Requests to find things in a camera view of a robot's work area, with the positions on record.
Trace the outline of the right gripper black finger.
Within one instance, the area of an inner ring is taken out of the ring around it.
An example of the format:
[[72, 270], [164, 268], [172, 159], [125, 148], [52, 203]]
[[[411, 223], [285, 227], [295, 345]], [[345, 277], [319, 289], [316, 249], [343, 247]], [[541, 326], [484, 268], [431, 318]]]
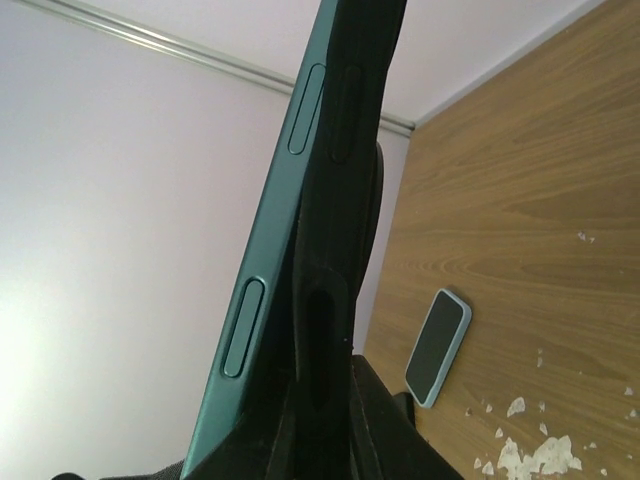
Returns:
[[352, 351], [355, 303], [370, 253], [370, 208], [303, 203], [296, 229], [285, 365], [193, 479], [454, 479], [368, 361]]

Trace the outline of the black phone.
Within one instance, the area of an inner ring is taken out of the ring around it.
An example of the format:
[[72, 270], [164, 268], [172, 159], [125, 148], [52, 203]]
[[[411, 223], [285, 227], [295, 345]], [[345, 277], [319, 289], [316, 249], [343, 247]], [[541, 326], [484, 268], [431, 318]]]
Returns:
[[321, 111], [337, 4], [320, 4], [230, 298], [194, 433], [187, 478], [258, 398], [271, 363], [291, 348], [291, 264], [301, 187]]

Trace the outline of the white debris pile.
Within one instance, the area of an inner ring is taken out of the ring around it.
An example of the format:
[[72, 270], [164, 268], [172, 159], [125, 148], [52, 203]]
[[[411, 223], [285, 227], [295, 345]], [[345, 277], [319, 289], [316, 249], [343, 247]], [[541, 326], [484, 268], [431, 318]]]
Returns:
[[464, 268], [460, 356], [487, 475], [639, 475], [639, 233], [585, 228]]

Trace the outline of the left aluminium frame post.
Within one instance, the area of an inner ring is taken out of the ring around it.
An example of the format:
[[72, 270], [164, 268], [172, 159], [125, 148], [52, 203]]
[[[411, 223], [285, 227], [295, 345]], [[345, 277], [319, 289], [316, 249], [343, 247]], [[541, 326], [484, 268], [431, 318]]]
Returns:
[[229, 74], [269, 90], [302, 100], [294, 108], [294, 118], [312, 114], [320, 108], [322, 73], [327, 45], [334, 23], [335, 3], [323, 1], [318, 10], [298, 77], [282, 74], [243, 61], [229, 54], [204, 47], [174, 35], [126, 19], [80, 1], [36, 1], [36, 6], [65, 19], [94, 28], [146, 48]]

